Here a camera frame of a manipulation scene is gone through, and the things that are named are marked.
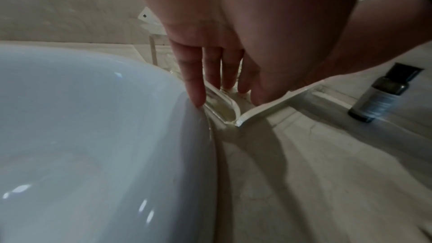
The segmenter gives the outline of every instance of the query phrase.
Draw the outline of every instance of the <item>black bottle cap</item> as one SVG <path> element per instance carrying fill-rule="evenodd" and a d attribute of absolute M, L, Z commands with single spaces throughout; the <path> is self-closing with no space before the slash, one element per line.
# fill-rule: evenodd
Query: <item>black bottle cap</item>
<path fill-rule="evenodd" d="M 395 63 L 394 66 L 387 72 L 386 78 L 397 83 L 405 83 L 414 79 L 423 69 Z"/>

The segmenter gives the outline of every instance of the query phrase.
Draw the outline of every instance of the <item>bottle label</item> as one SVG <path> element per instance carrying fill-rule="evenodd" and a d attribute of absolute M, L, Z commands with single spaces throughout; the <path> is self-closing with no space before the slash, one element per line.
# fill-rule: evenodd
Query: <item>bottle label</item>
<path fill-rule="evenodd" d="M 386 112 L 398 97 L 398 95 L 371 87 L 360 97 L 352 109 L 364 117 L 376 118 Z"/>

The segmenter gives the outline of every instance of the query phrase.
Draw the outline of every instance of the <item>bottle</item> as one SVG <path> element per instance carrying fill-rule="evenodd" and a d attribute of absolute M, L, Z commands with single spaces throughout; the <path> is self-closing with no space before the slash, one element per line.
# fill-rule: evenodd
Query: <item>bottle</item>
<path fill-rule="evenodd" d="M 395 63 L 383 77 L 378 78 L 348 111 L 362 122 L 371 122 L 386 112 L 393 102 L 409 88 L 409 81 L 423 69 Z"/>

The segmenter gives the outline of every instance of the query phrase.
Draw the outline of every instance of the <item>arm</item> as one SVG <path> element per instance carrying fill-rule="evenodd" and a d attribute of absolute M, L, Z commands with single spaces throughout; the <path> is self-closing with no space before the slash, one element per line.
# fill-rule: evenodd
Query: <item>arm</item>
<path fill-rule="evenodd" d="M 430 0 L 364 0 L 332 53 L 302 85 L 375 67 L 430 40 Z"/>

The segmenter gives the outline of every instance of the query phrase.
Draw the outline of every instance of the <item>finger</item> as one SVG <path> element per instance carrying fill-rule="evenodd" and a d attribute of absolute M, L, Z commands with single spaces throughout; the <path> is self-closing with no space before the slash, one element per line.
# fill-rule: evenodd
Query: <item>finger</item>
<path fill-rule="evenodd" d="M 235 85 L 243 54 L 242 49 L 224 49 L 222 52 L 222 86 L 225 89 L 231 89 Z"/>
<path fill-rule="evenodd" d="M 217 89 L 221 88 L 221 58 L 222 48 L 204 48 L 204 71 L 206 73 L 206 81 Z"/>
<path fill-rule="evenodd" d="M 237 90 L 239 93 L 247 93 L 251 90 L 252 83 L 260 72 L 260 67 L 245 53 L 242 62 L 242 71 L 238 77 Z"/>
<path fill-rule="evenodd" d="M 179 63 L 181 75 L 192 103 L 201 107 L 206 102 L 206 89 L 203 80 L 203 50 L 170 40 L 172 52 Z"/>
<path fill-rule="evenodd" d="M 287 73 L 265 72 L 261 70 L 252 84 L 251 101 L 261 105 L 284 96 L 291 87 Z"/>

